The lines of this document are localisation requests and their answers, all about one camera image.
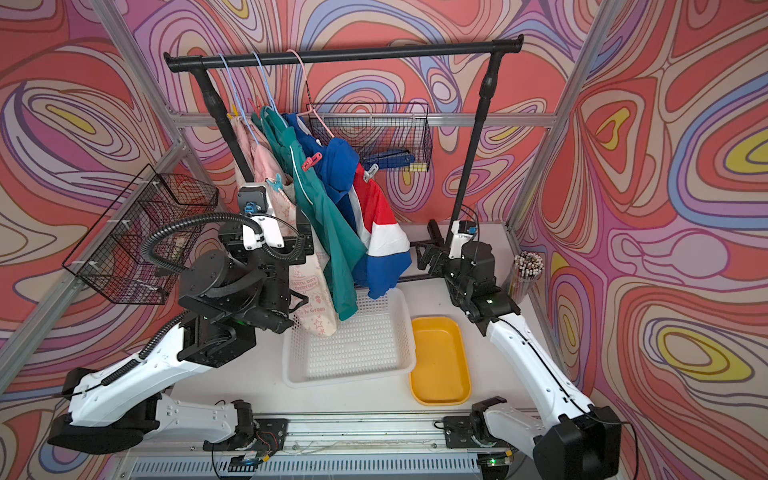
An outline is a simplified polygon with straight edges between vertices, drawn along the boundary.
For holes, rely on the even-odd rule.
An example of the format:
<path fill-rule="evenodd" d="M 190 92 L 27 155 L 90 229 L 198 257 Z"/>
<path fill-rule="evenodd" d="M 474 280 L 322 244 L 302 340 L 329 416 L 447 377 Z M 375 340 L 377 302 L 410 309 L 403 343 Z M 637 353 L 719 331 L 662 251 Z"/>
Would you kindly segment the pink printed jacket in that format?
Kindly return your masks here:
<path fill-rule="evenodd" d="M 272 152 L 267 149 L 266 142 L 257 138 L 254 126 L 236 117 L 232 117 L 230 123 L 254 180 L 266 185 L 267 198 L 272 204 L 274 215 L 296 227 L 300 210 L 295 205 L 292 178 L 279 166 Z M 318 240 L 314 239 L 308 244 L 314 248 L 314 252 L 302 264 L 289 267 L 291 287 L 309 299 L 306 305 L 294 313 L 294 318 L 307 332 L 329 337 L 336 333 L 340 324 L 323 273 L 329 257 Z"/>

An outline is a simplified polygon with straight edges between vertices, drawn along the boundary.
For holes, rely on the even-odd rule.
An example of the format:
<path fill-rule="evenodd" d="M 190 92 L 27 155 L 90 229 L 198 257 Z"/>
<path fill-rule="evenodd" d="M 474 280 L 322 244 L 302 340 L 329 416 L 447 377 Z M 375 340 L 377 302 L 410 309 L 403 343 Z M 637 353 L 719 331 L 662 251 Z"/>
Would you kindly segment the teal clothespin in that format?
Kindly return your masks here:
<path fill-rule="evenodd" d="M 279 192 L 279 191 L 284 189 L 283 182 L 282 182 L 282 176 L 280 174 L 277 174 L 275 179 L 267 178 L 266 182 L 276 192 Z"/>

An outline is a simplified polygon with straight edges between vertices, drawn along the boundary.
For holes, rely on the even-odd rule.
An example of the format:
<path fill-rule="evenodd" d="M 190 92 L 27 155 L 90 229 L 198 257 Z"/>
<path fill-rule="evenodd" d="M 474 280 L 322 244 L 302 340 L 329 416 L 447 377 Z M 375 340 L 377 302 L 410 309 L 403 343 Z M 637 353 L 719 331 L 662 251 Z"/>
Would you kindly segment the light blue hanger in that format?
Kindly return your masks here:
<path fill-rule="evenodd" d="M 256 134 L 255 134 L 255 132 L 254 132 L 254 130 L 252 128 L 252 126 L 251 126 L 251 123 L 249 122 L 249 120 L 245 116 L 245 112 L 244 112 L 244 108 L 243 108 L 243 103 L 241 101 L 241 97 L 239 95 L 239 91 L 238 91 L 238 88 L 237 88 L 237 85 L 236 85 L 236 82 L 235 82 L 232 70 L 229 67 L 229 64 L 228 64 L 228 62 L 227 62 L 227 60 L 226 60 L 226 58 L 225 58 L 225 56 L 223 54 L 219 54 L 218 57 L 222 61 L 223 65 L 224 65 L 224 69 L 225 69 L 225 72 L 226 72 L 226 75 L 227 75 L 228 83 L 229 83 L 229 86 L 231 88 L 231 91 L 232 91 L 232 94 L 233 94 L 233 97 L 234 97 L 234 108 L 233 108 L 233 110 L 234 110 L 234 117 L 238 118 L 240 120 L 240 123 L 243 126 L 246 127 L 246 130 L 250 134 L 250 136 L 253 139 L 253 141 L 256 144 L 259 144 L 259 140 L 258 140 L 258 138 L 257 138 L 257 136 L 256 136 Z"/>

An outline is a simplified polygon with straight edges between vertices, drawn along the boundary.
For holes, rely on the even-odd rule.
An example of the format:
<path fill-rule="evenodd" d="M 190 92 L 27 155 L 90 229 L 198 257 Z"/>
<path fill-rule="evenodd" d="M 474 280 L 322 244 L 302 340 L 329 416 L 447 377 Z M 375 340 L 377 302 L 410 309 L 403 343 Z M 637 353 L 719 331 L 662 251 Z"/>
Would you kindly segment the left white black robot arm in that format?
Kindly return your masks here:
<path fill-rule="evenodd" d="M 255 347 L 259 330 L 281 334 L 293 327 L 290 314 L 308 298 L 290 288 L 289 268 L 313 253 L 311 225 L 303 213 L 294 221 L 281 220 L 293 233 L 287 246 L 277 249 L 266 240 L 271 218 L 266 213 L 203 213 L 163 225 L 143 241 L 145 260 L 178 275 L 178 303 L 184 311 L 125 360 L 100 371 L 70 371 L 61 391 L 69 407 L 52 421 L 48 444 L 92 455 L 126 451 L 150 439 L 200 442 L 209 452 L 254 445 L 260 428 L 250 403 L 188 403 L 166 390 L 237 359 Z M 209 223 L 254 233 L 256 244 L 246 262 L 213 250 L 186 267 L 160 253 L 166 238 Z"/>

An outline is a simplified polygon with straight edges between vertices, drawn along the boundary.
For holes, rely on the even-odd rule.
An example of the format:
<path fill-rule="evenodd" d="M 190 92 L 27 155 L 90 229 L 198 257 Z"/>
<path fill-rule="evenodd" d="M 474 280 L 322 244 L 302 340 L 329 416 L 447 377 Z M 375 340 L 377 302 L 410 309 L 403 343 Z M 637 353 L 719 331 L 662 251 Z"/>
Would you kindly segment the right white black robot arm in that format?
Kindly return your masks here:
<path fill-rule="evenodd" d="M 575 387 L 531 332 L 521 308 L 497 284 L 489 244 L 458 248 L 419 242 L 419 269 L 446 283 L 451 303 L 511 365 L 537 411 L 532 417 L 495 396 L 473 404 L 464 430 L 484 447 L 506 444 L 532 459 L 543 479 L 608 479 L 620 466 L 622 423 Z"/>

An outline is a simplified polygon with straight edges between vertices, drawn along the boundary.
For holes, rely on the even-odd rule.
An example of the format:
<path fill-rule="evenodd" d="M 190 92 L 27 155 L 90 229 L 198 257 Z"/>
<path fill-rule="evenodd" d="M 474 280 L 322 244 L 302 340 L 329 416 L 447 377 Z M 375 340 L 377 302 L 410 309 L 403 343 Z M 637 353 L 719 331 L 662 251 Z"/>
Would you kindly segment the pink hanger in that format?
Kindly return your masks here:
<path fill-rule="evenodd" d="M 299 53 L 296 50 L 294 50 L 294 49 L 288 49 L 288 52 L 290 54 L 292 54 L 296 58 L 296 60 L 298 62 L 298 65 L 299 65 L 300 71 L 301 71 L 302 81 L 304 83 L 306 94 L 307 94 L 307 98 L 308 98 L 308 103 L 307 103 L 306 111 L 301 112 L 301 115 L 304 115 L 304 116 L 309 115 L 309 116 L 314 117 L 320 123 L 320 125 L 323 127 L 323 129 L 326 131 L 328 136 L 331 139 L 333 139 L 335 137 L 334 133 L 332 132 L 330 127 L 325 123 L 323 117 L 318 113 L 318 111 L 315 108 L 315 103 L 313 101 L 313 98 L 312 98 L 312 95 L 311 95 L 311 89 L 310 89 L 310 85 L 309 85 L 309 75 L 308 75 L 305 63 L 303 62 L 303 59 L 301 58 Z"/>

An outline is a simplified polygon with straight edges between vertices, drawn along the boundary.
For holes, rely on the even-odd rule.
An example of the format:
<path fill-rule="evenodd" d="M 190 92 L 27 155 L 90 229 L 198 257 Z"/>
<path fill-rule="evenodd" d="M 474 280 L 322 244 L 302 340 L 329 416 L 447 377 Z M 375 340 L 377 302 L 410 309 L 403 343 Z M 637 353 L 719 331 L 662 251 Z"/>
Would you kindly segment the green jacket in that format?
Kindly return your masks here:
<path fill-rule="evenodd" d="M 283 116 L 264 106 L 252 116 L 252 122 L 268 141 L 283 171 L 293 178 L 297 206 L 329 255 L 324 274 L 335 311 L 340 320 L 347 320 L 358 311 L 353 271 L 365 255 L 363 243 L 326 193 L 315 170 L 305 165 L 307 155 Z"/>

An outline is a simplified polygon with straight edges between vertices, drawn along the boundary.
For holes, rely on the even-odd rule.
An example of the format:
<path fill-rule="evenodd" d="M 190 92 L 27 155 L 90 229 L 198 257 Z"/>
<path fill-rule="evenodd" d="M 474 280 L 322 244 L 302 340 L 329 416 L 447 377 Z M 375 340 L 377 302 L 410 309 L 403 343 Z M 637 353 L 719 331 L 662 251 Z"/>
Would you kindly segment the cup of coloured pencils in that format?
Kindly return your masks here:
<path fill-rule="evenodd" d="M 521 303 L 543 271 L 544 259 L 536 252 L 516 254 L 508 279 L 508 293 L 513 301 Z"/>

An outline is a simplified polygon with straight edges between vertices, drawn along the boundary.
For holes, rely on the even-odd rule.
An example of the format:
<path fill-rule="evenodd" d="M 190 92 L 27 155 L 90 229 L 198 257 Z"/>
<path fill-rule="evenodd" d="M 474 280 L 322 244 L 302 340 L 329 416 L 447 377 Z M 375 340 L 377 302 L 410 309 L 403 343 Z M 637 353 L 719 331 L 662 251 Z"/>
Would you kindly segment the blue red white jacket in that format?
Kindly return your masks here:
<path fill-rule="evenodd" d="M 381 187 L 365 178 L 360 157 L 344 139 L 315 138 L 302 119 L 286 114 L 306 157 L 320 155 L 313 169 L 343 218 L 358 235 L 366 255 L 353 270 L 355 282 L 377 299 L 394 288 L 411 265 L 410 240 L 397 223 Z"/>

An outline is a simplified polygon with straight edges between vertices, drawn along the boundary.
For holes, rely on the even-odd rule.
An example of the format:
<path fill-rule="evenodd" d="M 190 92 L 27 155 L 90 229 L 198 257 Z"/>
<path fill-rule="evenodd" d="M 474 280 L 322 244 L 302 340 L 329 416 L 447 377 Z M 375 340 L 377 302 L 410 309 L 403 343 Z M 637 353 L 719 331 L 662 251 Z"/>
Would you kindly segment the white grey clothespin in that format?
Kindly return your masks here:
<path fill-rule="evenodd" d="M 375 178 L 376 173 L 379 171 L 379 165 L 377 163 L 373 163 L 369 166 L 367 170 L 363 173 L 363 180 L 368 183 L 371 180 Z"/>

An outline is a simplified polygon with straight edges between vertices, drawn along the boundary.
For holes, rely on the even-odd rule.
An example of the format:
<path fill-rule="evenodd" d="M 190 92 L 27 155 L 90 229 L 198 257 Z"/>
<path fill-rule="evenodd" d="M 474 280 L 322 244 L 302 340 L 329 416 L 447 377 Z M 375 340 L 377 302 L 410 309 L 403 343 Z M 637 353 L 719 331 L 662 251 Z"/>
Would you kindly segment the yellow plastic tray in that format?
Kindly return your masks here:
<path fill-rule="evenodd" d="M 472 384 L 459 325 L 448 317 L 412 321 L 416 365 L 409 380 L 413 397 L 429 407 L 455 406 L 471 396 Z"/>

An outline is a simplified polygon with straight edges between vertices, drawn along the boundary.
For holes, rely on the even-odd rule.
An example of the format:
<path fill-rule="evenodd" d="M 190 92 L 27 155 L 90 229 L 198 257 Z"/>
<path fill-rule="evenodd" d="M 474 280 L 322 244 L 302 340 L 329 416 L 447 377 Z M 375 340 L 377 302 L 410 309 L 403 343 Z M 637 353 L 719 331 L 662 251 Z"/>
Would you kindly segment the white perforated plastic basket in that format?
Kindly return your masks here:
<path fill-rule="evenodd" d="M 412 320 L 398 288 L 372 299 L 359 290 L 358 311 L 330 336 L 301 327 L 285 334 L 282 379 L 291 388 L 409 374 L 416 366 Z"/>

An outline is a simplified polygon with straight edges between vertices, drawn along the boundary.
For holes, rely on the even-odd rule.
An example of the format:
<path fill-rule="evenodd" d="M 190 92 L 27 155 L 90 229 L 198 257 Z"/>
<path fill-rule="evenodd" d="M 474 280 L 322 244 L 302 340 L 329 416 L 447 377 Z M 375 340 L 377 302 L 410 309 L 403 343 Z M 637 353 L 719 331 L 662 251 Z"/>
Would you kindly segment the blue brush in basket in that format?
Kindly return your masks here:
<path fill-rule="evenodd" d="M 379 152 L 361 159 L 363 167 L 368 170 L 377 165 L 380 170 L 400 169 L 409 166 L 415 161 L 415 155 L 407 149 L 389 150 Z"/>

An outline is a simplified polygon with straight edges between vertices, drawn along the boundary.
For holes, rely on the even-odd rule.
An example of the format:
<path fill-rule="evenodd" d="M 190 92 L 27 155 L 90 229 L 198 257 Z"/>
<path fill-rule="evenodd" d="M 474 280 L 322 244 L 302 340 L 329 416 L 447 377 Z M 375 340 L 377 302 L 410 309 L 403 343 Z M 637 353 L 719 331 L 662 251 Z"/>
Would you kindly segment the black clothes rack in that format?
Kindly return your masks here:
<path fill-rule="evenodd" d="M 489 114 L 491 101 L 496 92 L 502 60 L 507 54 L 517 54 L 521 52 L 524 42 L 525 36 L 520 34 L 513 39 L 497 39 L 479 43 L 318 50 L 299 52 L 299 55 L 306 64 L 420 58 L 442 55 L 455 56 L 463 54 L 488 54 L 490 56 L 488 67 L 479 90 L 479 102 L 474 116 L 472 134 L 450 218 L 451 222 L 455 222 L 458 219 L 459 212 L 463 206 L 463 200 L 469 184 L 469 177 L 472 172 L 474 160 L 476 158 L 481 133 Z M 283 66 L 298 63 L 296 58 L 288 52 L 258 55 L 264 66 Z M 225 140 L 233 154 L 240 173 L 245 179 L 251 180 L 253 178 L 253 172 L 246 163 L 243 152 L 238 145 L 235 132 L 227 119 L 227 108 L 208 75 L 208 71 L 211 69 L 224 69 L 222 61 L 219 57 L 214 56 L 174 57 L 169 53 L 164 53 L 163 58 L 170 71 L 174 73 L 188 72 L 192 74 L 202 93 L 205 107 L 209 115 L 215 121 L 222 138 Z M 252 55 L 230 55 L 225 56 L 225 58 L 229 67 L 246 68 L 257 66 L 256 60 Z M 443 239 L 443 244 L 439 246 L 437 244 L 439 237 L 434 235 L 430 243 L 448 249 L 450 247 L 451 238 L 452 233 L 450 232 Z M 449 283 L 448 279 L 444 280 L 449 293 L 459 303 L 463 304 L 470 300 L 478 299 L 483 306 L 489 306 L 491 301 L 502 293 L 502 290 L 496 285 L 496 278 L 491 270 L 495 265 L 495 258 L 489 245 L 484 245 L 480 242 L 477 255 L 475 256 L 475 262 L 475 277 L 480 281 L 480 284 L 475 288 L 471 285 L 468 285 L 465 288 L 456 288 Z"/>

